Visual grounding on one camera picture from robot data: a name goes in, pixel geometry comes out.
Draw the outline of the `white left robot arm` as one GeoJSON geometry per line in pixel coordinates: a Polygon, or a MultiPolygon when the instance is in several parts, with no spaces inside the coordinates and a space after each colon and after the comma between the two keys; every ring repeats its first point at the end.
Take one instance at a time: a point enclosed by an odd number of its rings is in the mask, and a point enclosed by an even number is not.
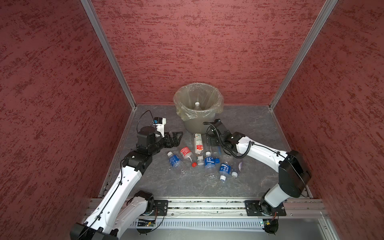
{"type": "Polygon", "coordinates": [[[120,163],[120,173],[110,190],[83,224],[76,223],[72,240],[118,240],[142,214],[155,211],[153,194],[140,191],[127,206],[125,202],[137,182],[152,163],[153,155],[162,149],[178,147],[183,132],[160,132],[156,127],[143,127],[138,132],[136,149],[120,163]]]}

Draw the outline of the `clear bottle white cap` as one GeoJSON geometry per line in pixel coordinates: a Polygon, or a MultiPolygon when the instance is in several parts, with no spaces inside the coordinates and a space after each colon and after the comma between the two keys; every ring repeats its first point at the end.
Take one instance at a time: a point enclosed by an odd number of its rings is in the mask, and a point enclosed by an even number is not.
{"type": "Polygon", "coordinates": [[[195,107],[194,107],[194,110],[197,110],[197,111],[200,111],[202,108],[200,106],[200,103],[199,102],[195,102],[195,107]]]}

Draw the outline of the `clear bottle red label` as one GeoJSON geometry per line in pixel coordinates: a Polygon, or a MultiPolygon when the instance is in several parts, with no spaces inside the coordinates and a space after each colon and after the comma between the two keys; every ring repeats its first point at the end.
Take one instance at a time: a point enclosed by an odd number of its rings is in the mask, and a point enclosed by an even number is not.
{"type": "Polygon", "coordinates": [[[189,160],[191,162],[191,166],[195,168],[198,164],[196,160],[193,158],[193,153],[188,147],[184,147],[180,150],[181,155],[185,160],[189,160]]]}

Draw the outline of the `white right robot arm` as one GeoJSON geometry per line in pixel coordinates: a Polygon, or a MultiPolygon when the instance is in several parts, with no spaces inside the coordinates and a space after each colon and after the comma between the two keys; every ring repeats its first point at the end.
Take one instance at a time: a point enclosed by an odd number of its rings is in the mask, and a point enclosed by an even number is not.
{"type": "Polygon", "coordinates": [[[283,202],[299,198],[306,189],[312,174],[302,155],[294,150],[289,152],[273,149],[255,142],[246,135],[231,133],[220,119],[203,122],[207,126],[206,136],[214,145],[233,159],[251,157],[273,169],[279,175],[278,183],[260,199],[257,211],[272,216],[283,209],[283,202]]]}

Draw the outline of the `clear bottle blue cap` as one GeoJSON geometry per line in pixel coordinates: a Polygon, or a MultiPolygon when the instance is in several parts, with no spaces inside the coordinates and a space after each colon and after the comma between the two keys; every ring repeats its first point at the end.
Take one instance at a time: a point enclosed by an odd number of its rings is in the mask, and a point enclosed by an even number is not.
{"type": "Polygon", "coordinates": [[[211,150],[211,154],[214,158],[215,164],[219,165],[220,160],[222,158],[222,154],[223,154],[222,148],[220,146],[211,146],[210,150],[211,150]]]}

